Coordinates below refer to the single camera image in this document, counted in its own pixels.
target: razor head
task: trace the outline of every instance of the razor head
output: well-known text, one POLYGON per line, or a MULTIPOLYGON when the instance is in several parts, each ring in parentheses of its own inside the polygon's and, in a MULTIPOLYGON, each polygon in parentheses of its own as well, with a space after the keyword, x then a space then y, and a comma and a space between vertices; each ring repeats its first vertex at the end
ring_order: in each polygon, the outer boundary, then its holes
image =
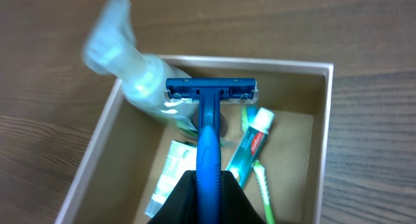
POLYGON ((166 100, 175 103, 199 103, 203 89, 220 92, 221 103, 253 104, 257 101, 257 82, 253 78, 167 79, 166 100))

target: razor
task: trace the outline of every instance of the razor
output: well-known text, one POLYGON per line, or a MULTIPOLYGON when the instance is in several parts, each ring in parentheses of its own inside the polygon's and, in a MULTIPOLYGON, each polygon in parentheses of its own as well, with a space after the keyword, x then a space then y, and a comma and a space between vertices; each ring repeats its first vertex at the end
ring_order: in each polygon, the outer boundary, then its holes
POLYGON ((220 223, 220 103, 257 101, 253 78, 167 79, 166 99, 199 103, 196 193, 198 222, 220 223))

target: toothpaste cap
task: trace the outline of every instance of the toothpaste cap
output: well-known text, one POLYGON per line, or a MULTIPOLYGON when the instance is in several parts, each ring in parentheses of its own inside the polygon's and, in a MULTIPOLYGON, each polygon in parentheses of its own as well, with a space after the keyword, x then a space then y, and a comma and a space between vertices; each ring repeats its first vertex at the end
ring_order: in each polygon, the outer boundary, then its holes
POLYGON ((257 115, 254 117, 252 127, 268 134, 268 130, 272 125, 274 113, 265 108, 260 108, 257 115))

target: soap wrapper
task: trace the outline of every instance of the soap wrapper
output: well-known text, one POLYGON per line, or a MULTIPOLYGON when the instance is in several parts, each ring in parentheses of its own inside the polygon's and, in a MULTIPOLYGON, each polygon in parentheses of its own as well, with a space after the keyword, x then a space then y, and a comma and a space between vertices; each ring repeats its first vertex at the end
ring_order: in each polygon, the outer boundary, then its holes
POLYGON ((196 147, 172 141, 162 175, 157 182, 145 214, 152 218, 161 209, 183 173, 195 169, 196 147))

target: black object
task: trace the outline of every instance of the black object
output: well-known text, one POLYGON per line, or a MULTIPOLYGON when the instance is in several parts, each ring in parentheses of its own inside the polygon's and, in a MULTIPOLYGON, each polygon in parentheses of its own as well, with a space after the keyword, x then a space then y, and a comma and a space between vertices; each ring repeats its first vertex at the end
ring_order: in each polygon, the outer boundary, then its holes
MULTIPOLYGON (((196 207, 196 173, 186 171, 162 208, 148 224, 198 223, 196 207)), ((220 220, 222 224, 264 224, 229 171, 221 172, 220 220)))

